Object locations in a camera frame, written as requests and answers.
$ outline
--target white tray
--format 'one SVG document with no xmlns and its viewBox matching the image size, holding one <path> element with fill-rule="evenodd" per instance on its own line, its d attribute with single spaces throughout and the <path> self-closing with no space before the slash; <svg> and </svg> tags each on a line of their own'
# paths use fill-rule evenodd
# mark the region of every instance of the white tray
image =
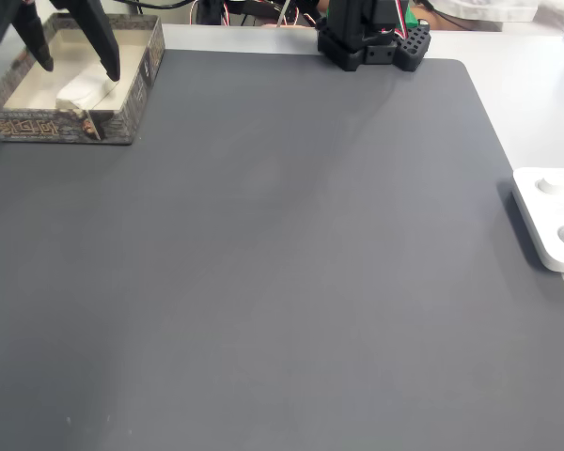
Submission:
<svg viewBox="0 0 564 451">
<path fill-rule="evenodd" d="M 541 261 L 564 272 L 564 169 L 516 169 L 514 197 Z"/>
</svg>

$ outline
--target table surface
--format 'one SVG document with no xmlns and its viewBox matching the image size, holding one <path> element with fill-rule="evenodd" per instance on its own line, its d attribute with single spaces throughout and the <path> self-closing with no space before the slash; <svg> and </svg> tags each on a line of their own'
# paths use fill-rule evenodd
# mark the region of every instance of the table surface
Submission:
<svg viewBox="0 0 564 451">
<path fill-rule="evenodd" d="M 310 29 L 164 25 L 168 49 L 316 54 Z M 21 51 L 9 30 L 0 76 Z M 564 38 L 482 32 L 432 32 L 428 58 L 462 61 L 513 169 L 564 167 Z"/>
<path fill-rule="evenodd" d="M 564 451 L 510 175 L 457 61 L 169 51 L 131 146 L 0 143 L 0 450 Z"/>
</svg>

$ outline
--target black cable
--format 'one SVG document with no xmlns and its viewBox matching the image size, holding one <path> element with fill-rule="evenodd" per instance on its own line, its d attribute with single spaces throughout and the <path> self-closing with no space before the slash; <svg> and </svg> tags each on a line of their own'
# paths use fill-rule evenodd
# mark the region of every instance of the black cable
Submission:
<svg viewBox="0 0 564 451">
<path fill-rule="evenodd" d="M 430 0 L 416 0 L 415 3 L 417 5 L 422 5 L 427 11 L 432 12 L 439 16 L 441 19 L 445 19 L 449 23 L 453 23 L 455 26 L 458 26 L 462 30 L 465 31 L 472 31 L 470 28 L 466 28 L 465 26 L 453 21 L 449 16 L 447 16 L 444 12 L 439 11 L 434 5 L 430 2 Z"/>
<path fill-rule="evenodd" d="M 134 0 L 115 0 L 119 3 L 125 3 L 126 5 L 132 5 L 133 7 L 149 8 L 149 9 L 175 9 L 181 8 L 184 5 L 192 3 L 194 0 L 182 0 L 178 3 L 172 3 L 171 5 L 152 5 L 150 3 L 135 2 Z"/>
<path fill-rule="evenodd" d="M 449 16 L 447 16 L 447 15 L 446 15 L 445 13 L 443 13 L 443 12 L 439 12 L 439 11 L 437 11 L 437 10 L 435 9 L 435 10 L 434 10 L 434 14 L 436 14 L 437 16 L 439 16 L 439 17 L 442 18 L 442 19 L 445 19 L 445 20 L 448 21 L 449 23 L 453 23 L 455 26 L 458 26 L 458 27 L 461 28 L 462 30 L 465 30 L 465 31 L 472 31 L 470 28 L 466 28 L 465 26 L 463 26 L 463 25 L 461 25 L 461 24 L 459 24 L 459 23 L 457 23 L 457 22 L 455 22 L 455 21 L 452 21 L 452 20 L 449 18 Z"/>
</svg>

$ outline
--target electrical wire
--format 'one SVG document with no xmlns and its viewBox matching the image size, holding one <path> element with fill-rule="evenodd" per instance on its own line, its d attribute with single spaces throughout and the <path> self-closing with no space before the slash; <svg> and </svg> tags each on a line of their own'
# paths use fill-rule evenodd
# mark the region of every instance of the electrical wire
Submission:
<svg viewBox="0 0 564 451">
<path fill-rule="evenodd" d="M 449 16 L 447 16 L 444 12 L 440 12 L 440 11 L 438 11 L 437 9 L 435 9 L 433 12 L 434 12 L 434 14 L 436 14 L 437 16 L 439 16 L 441 19 L 445 19 L 447 22 L 453 23 L 455 26 L 458 26 L 458 27 L 461 28 L 462 30 L 465 30 L 465 31 L 472 31 L 470 28 L 467 28 L 467 27 L 465 27 L 465 26 L 463 26 L 463 25 L 461 25 L 461 24 L 459 24 L 459 23 L 457 23 L 457 22 L 451 20 L 451 19 L 449 18 Z"/>
<path fill-rule="evenodd" d="M 386 28 L 383 28 L 382 30 L 380 30 L 381 33 L 384 33 L 386 31 Z M 401 39 L 405 40 L 405 37 L 403 36 L 403 33 L 401 33 L 401 30 L 399 30 L 398 28 L 395 28 L 394 33 L 399 36 Z"/>
<path fill-rule="evenodd" d="M 195 8 L 196 3 L 198 3 L 198 0 L 192 2 L 192 6 L 190 7 L 190 25 L 192 25 L 192 10 Z"/>
<path fill-rule="evenodd" d="M 403 18 L 403 11 L 401 10 L 401 1 L 400 0 L 395 0 L 395 6 L 397 7 L 397 14 L 399 14 L 399 24 L 401 26 L 401 34 L 399 34 L 399 36 L 401 36 L 401 38 L 403 40 L 407 39 L 407 25 L 405 24 L 405 19 Z"/>
<path fill-rule="evenodd" d="M 278 17 L 278 23 L 276 24 L 276 27 L 279 27 L 282 24 L 282 19 L 284 19 L 284 25 L 286 25 L 286 10 L 289 8 L 289 5 L 290 0 L 286 0 L 286 2 L 284 2 L 282 10 L 280 11 L 280 17 Z"/>
<path fill-rule="evenodd" d="M 152 5 L 151 3 L 136 2 L 134 0 L 115 0 L 119 3 L 124 3 L 126 5 L 132 5 L 133 7 L 148 8 L 148 9 L 176 9 L 183 6 L 191 4 L 194 0 L 181 0 L 178 3 L 172 3 L 171 5 Z"/>
<path fill-rule="evenodd" d="M 303 15 L 305 16 L 306 19 L 308 19 L 311 23 L 313 23 L 314 26 L 316 25 L 316 21 L 313 20 L 313 17 L 311 17 L 306 12 L 304 12 Z"/>
<path fill-rule="evenodd" d="M 255 1 L 259 2 L 259 3 L 266 3 L 278 12 L 281 12 L 281 10 L 282 10 L 279 5 L 277 5 L 275 2 L 273 2 L 271 0 L 255 0 Z M 286 20 L 286 14 L 280 15 L 280 16 L 282 17 L 282 22 L 284 22 L 284 25 L 288 25 L 288 22 Z M 299 16 L 295 14 L 294 19 L 295 19 L 295 21 L 294 21 L 293 25 L 295 25 L 297 23 L 297 21 L 299 20 Z"/>
<path fill-rule="evenodd" d="M 226 19 L 224 20 L 226 26 L 229 26 L 229 12 L 227 11 L 226 2 L 224 2 L 224 10 L 226 11 Z"/>
</svg>

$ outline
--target white table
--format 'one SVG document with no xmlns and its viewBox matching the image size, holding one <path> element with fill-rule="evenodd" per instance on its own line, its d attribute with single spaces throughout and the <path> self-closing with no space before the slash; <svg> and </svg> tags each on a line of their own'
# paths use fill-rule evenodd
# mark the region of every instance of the white table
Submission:
<svg viewBox="0 0 564 451">
<path fill-rule="evenodd" d="M 310 29 L 164 25 L 168 49 L 316 54 Z M 10 30 L 0 75 L 22 44 Z M 512 168 L 564 167 L 564 38 L 505 33 L 433 32 L 428 58 L 468 69 Z"/>
</svg>

